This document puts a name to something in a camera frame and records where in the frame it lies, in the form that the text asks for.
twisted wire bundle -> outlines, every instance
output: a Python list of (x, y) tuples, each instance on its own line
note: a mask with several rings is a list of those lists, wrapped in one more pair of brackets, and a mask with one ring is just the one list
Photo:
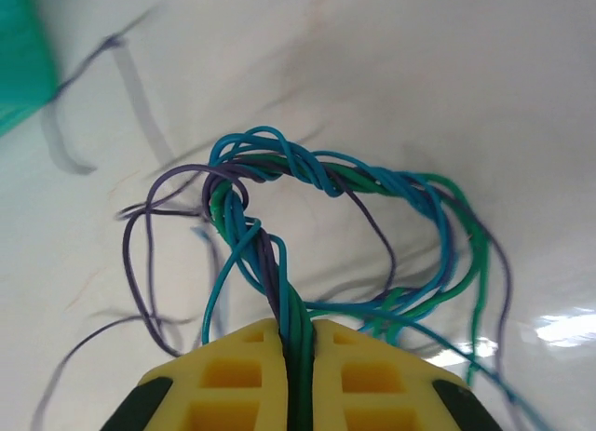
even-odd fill
[[(189, 175), (186, 183), (172, 194), (156, 199), (159, 188), (181, 174)], [(206, 175), (206, 178), (202, 186), (200, 205), (189, 210), (167, 209), (167, 204), (196, 182), (201, 175)], [(272, 182), (283, 175), (290, 175), (301, 182), (312, 184), (331, 197), (347, 195), (356, 203), (382, 240), (389, 256), (390, 269), (380, 293), (363, 303), (303, 302), (289, 282), (287, 250), (283, 240), (268, 233), (259, 219), (245, 214), (250, 198), (242, 180)], [(392, 287), (397, 258), (385, 234), (359, 199), (358, 193), (377, 193), (403, 198), (437, 226), (441, 245), (440, 265), (437, 273), (424, 287)], [(458, 263), (458, 256), (454, 247), (454, 229), (443, 207), (452, 210), (464, 226), (472, 256), (466, 275), (453, 286), (450, 282)], [(234, 265), (256, 290), (266, 296), (279, 324), (279, 335), (286, 358), (290, 430), (312, 429), (311, 384), (313, 345), (316, 336), (310, 318), (326, 314), (344, 314), (361, 319), (363, 330), (369, 330), (371, 334), (390, 342), (397, 340), (404, 327), (424, 333), (441, 346), (452, 349), (469, 361), (469, 383), (474, 372), (480, 370), (499, 384), (508, 401), (521, 407), (540, 429), (550, 429), (539, 414), (503, 381), (503, 335), (512, 292), (508, 261), (492, 233), (472, 211), (463, 192), (450, 180), (435, 174), (371, 167), (354, 157), (336, 152), (311, 153), (299, 144), (286, 141), (278, 130), (271, 127), (258, 127), (245, 133), (224, 136), (215, 143), (208, 165), (186, 164), (167, 171), (153, 184), (144, 203), (124, 209), (120, 215), (129, 219), (123, 240), (123, 257), (129, 287), (139, 309), (140, 318), (156, 343), (170, 355), (178, 356), (178, 351), (170, 347), (164, 338), (164, 321), (160, 319), (156, 308), (153, 280), (154, 214), (202, 219), (203, 222), (213, 224), (231, 248), (226, 262), (213, 273), (213, 290), (199, 333), (203, 344), (210, 340), (210, 323), (217, 299)], [(149, 308), (140, 293), (129, 255), (132, 227), (143, 216), (149, 244)], [(487, 370), (476, 361), (481, 313), (487, 297), (491, 243), (504, 266), (506, 282), (505, 302), (496, 331), (498, 347), (495, 353), (495, 371)], [(479, 287), (469, 328), (472, 346), (468, 355), (416, 321), (432, 313), (440, 303), (460, 294), (476, 278), (479, 280)]]

green object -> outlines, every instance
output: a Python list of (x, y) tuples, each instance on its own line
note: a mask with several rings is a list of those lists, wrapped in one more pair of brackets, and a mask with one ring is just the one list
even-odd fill
[(447, 380), (435, 380), (432, 386), (461, 431), (503, 431), (469, 389)]
[(143, 431), (173, 383), (158, 377), (135, 387), (100, 431)]
[(58, 76), (32, 0), (0, 0), (0, 135), (45, 105)]

yellow plastic part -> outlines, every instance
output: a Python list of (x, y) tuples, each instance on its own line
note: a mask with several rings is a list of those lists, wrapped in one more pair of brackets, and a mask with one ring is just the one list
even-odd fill
[[(432, 381), (454, 374), (329, 320), (314, 321), (315, 431), (459, 431)], [(173, 380), (145, 431), (286, 431), (288, 386), (275, 319), (148, 372)]]
[(173, 380), (145, 431), (281, 431), (288, 383), (278, 324), (264, 319), (149, 371)]
[(315, 431), (459, 431), (432, 382), (456, 375), (335, 322), (314, 321)]

rectangular hole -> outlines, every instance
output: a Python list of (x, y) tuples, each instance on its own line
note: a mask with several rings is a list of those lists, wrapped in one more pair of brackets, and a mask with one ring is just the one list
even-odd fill
[(202, 401), (192, 405), (181, 431), (254, 431), (258, 401)]
[(387, 362), (353, 362), (342, 367), (344, 392), (403, 392), (396, 368)]
[(218, 358), (206, 365), (200, 387), (261, 387), (261, 382), (260, 362)]
[(412, 409), (345, 410), (347, 431), (422, 431), (422, 426)]

black rubber pad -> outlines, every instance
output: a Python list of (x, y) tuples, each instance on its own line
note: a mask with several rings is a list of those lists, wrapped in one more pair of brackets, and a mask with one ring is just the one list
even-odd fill
[(470, 390), (446, 380), (432, 385), (461, 431), (503, 431)]
[(172, 384), (170, 378), (159, 377), (135, 387), (101, 431), (143, 431)]

